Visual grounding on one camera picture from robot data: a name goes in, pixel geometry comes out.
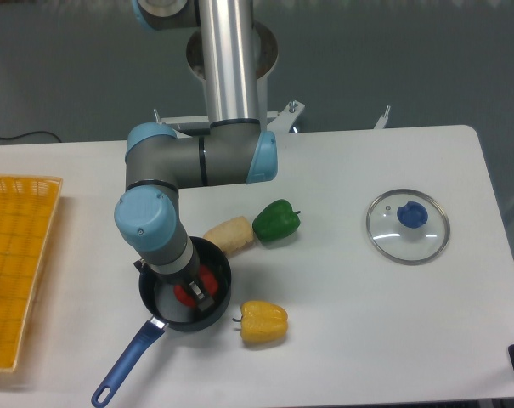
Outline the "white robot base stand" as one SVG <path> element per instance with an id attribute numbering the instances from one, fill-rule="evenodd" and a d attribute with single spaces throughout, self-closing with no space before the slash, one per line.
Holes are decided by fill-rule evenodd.
<path id="1" fill-rule="evenodd" d="M 257 95 L 260 124 L 262 129 L 276 134 L 298 133 L 297 119 L 303 113 L 305 104 L 295 99 L 289 101 L 283 110 L 268 109 L 268 77 L 276 66 L 279 48 L 274 34 L 265 25 L 256 22 L 253 29 L 253 51 L 257 74 Z M 205 81 L 202 35 L 196 31 L 190 37 L 186 48 L 189 68 L 201 81 Z M 155 113 L 155 119 L 165 124 L 183 137 L 209 133 L 208 116 L 174 116 L 161 117 Z"/>

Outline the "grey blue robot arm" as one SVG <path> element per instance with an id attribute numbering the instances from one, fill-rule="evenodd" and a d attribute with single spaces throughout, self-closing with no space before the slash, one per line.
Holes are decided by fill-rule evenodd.
<path id="1" fill-rule="evenodd" d="M 252 184 L 278 172 L 275 137 L 262 130 L 250 1 L 199 1 L 210 133 L 179 139 L 146 123 L 127 141 L 126 190 L 114 219 L 124 240 L 159 278 L 180 285 L 201 310 L 214 301 L 199 278 L 201 256 L 183 227 L 184 188 Z"/>

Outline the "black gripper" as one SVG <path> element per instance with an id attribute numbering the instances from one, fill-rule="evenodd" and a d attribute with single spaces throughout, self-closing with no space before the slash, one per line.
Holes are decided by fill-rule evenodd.
<path id="1" fill-rule="evenodd" d="M 139 272 L 139 286 L 145 293 L 152 293 L 156 285 L 182 285 L 189 283 L 194 300 L 197 302 L 197 310 L 200 315 L 209 315 L 214 310 L 213 296 L 206 296 L 205 287 L 198 280 L 194 280 L 200 267 L 200 258 L 193 255 L 189 262 L 182 268 L 174 268 L 174 271 L 167 270 L 168 265 L 152 265 L 143 259 L 137 260 L 134 267 Z"/>

